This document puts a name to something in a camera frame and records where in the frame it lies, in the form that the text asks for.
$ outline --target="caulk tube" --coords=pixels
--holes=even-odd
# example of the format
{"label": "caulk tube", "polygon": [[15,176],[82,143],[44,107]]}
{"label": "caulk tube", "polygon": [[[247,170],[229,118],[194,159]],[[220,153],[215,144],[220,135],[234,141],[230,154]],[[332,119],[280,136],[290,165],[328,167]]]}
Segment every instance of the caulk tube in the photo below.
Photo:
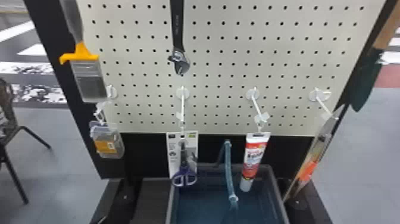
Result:
{"label": "caulk tube", "polygon": [[249,192],[254,177],[257,174],[271,132],[248,133],[246,135],[246,150],[243,159],[242,179],[240,189]]}

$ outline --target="white plastic hook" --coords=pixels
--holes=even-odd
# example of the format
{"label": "white plastic hook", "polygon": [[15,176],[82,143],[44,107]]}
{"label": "white plastic hook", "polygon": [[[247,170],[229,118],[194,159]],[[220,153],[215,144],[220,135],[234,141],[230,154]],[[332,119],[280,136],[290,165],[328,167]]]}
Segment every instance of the white plastic hook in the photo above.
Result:
{"label": "white plastic hook", "polygon": [[257,115],[254,117],[254,122],[257,125],[258,132],[261,132],[261,129],[267,123],[267,120],[270,118],[268,112],[262,113],[260,111],[260,107],[257,104],[256,99],[260,96],[260,92],[258,91],[257,87],[254,86],[253,89],[249,89],[246,93],[246,98],[251,100],[254,104],[255,109],[257,110]]}
{"label": "white plastic hook", "polygon": [[105,116],[103,109],[108,101],[98,102],[96,104],[96,111],[93,115],[96,117],[97,121],[100,122],[100,125],[104,125],[105,123]]}
{"label": "white plastic hook", "polygon": [[185,131],[185,101],[189,98],[190,92],[184,86],[176,90],[176,97],[180,99],[180,112],[176,112],[176,118],[179,120],[179,128],[182,133]]}
{"label": "white plastic hook", "polygon": [[105,90],[107,92],[108,99],[115,99],[118,97],[117,89],[113,87],[113,85],[106,86]]}
{"label": "white plastic hook", "polygon": [[96,111],[93,113],[93,115],[96,117],[97,121],[100,123],[100,125],[104,125],[105,123],[105,115],[104,115],[104,107],[106,104],[109,104],[111,99],[116,99],[118,97],[118,92],[113,85],[108,85],[105,87],[106,93],[107,93],[107,100],[103,102],[98,102],[96,104]]}
{"label": "white plastic hook", "polygon": [[315,87],[314,90],[311,91],[310,94],[308,95],[308,99],[310,99],[310,101],[312,102],[317,101],[324,109],[325,114],[322,114],[322,118],[324,120],[327,120],[329,117],[333,116],[332,112],[326,107],[326,105],[323,102],[328,100],[331,94],[332,92],[330,91],[322,91],[321,89]]}

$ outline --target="hose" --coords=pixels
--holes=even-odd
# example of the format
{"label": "hose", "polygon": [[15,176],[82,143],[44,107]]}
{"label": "hose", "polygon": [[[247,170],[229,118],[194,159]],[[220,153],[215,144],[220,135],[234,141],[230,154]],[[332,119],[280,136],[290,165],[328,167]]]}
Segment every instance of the hose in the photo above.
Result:
{"label": "hose", "polygon": [[224,215],[224,217],[221,221],[221,224],[236,223],[238,220],[239,198],[238,198],[238,196],[236,196],[235,189],[233,187],[232,165],[231,165],[231,161],[230,161],[231,147],[232,147],[232,144],[230,143],[230,141],[225,140],[224,144],[221,147],[217,162],[214,165],[214,167],[218,167],[218,165],[221,163],[222,154],[225,152],[225,179],[226,179],[226,186],[227,186],[228,195],[229,195],[228,200],[230,203],[230,207],[229,207],[228,212]]}

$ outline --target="scissors packaging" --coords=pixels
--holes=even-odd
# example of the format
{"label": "scissors packaging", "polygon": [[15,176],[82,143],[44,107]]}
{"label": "scissors packaging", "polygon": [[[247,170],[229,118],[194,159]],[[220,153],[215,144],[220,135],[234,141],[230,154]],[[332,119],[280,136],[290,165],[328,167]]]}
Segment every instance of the scissors packaging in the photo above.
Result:
{"label": "scissors packaging", "polygon": [[199,133],[196,130],[185,131],[184,135],[181,132],[167,132],[167,158],[168,171],[170,179],[179,171],[181,163],[181,146],[180,143],[185,143],[187,163],[194,172],[197,172],[197,163],[195,158],[198,158],[198,139]]}

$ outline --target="black wrench handle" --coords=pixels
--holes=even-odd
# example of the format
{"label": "black wrench handle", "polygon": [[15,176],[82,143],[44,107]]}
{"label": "black wrench handle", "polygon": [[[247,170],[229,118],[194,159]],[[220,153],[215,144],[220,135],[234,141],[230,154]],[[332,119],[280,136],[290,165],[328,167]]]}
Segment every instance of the black wrench handle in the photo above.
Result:
{"label": "black wrench handle", "polygon": [[185,51],[183,48],[183,1],[170,0],[171,6],[171,26],[174,47]]}

